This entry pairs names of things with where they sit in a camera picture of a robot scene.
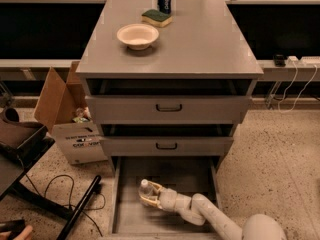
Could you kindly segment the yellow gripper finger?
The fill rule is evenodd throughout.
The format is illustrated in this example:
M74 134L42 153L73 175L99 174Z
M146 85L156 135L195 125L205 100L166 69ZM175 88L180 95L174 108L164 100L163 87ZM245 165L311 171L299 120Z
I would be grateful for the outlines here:
M151 197L140 197L141 202L146 205L146 206L152 206L159 208L160 207L160 201L156 196L151 196Z
M155 193L159 193L164 189L164 187L161 184L158 184L153 181L149 181L148 184L153 187Z

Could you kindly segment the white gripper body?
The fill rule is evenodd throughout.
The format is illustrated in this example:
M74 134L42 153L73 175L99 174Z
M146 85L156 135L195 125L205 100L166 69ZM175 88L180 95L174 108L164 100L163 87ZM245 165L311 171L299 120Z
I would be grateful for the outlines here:
M185 212L191 207L191 198L173 189L165 188L160 191L158 207L167 212Z

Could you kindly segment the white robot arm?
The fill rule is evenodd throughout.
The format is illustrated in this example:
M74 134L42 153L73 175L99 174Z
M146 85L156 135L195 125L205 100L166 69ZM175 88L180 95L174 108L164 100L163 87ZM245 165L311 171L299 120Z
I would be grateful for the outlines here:
M191 224L202 226L208 221L223 240L287 240L284 230L273 218L256 214L240 227L199 193L189 197L147 179L141 181L138 193L143 204L177 213Z

